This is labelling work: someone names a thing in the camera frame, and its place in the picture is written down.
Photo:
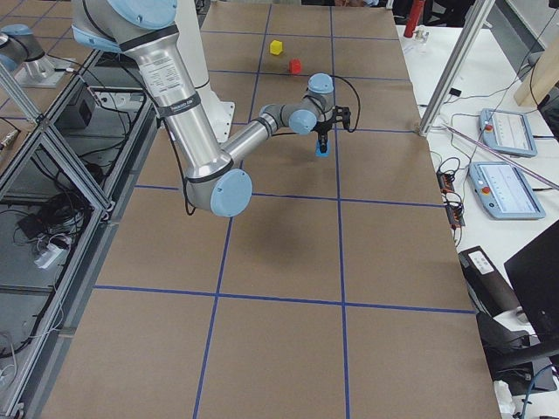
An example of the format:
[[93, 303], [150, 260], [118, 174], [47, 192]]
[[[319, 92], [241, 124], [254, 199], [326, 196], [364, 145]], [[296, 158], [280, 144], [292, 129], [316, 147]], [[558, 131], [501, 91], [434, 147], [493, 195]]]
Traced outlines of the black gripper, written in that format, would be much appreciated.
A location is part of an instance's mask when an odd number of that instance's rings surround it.
[[328, 132], [332, 129], [330, 121], [318, 122], [314, 131], [318, 134], [318, 150], [320, 153], [327, 153], [328, 151]]

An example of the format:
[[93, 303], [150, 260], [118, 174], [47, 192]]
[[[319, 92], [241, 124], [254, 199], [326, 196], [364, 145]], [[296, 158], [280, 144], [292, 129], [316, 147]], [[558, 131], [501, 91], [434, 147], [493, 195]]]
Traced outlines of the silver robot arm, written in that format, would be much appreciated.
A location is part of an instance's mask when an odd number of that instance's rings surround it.
[[78, 43], [138, 65], [158, 116], [188, 162], [187, 201], [216, 216], [236, 216], [250, 202], [252, 180], [238, 168], [248, 154], [281, 128], [313, 132], [335, 109], [332, 78], [316, 73], [300, 102], [264, 106], [259, 117], [219, 142], [206, 113], [208, 73], [193, 2], [74, 1], [72, 30]]
[[27, 25], [10, 24], [1, 29], [1, 64], [22, 87], [55, 88], [68, 62], [49, 57]]

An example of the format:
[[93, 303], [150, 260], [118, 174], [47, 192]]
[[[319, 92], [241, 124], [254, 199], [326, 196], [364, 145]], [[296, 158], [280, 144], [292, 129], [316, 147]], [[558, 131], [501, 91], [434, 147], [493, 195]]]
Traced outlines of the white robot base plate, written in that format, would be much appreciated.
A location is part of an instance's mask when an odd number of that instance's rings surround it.
[[210, 105], [210, 124], [219, 143], [229, 139], [234, 113], [234, 102], [216, 100]]

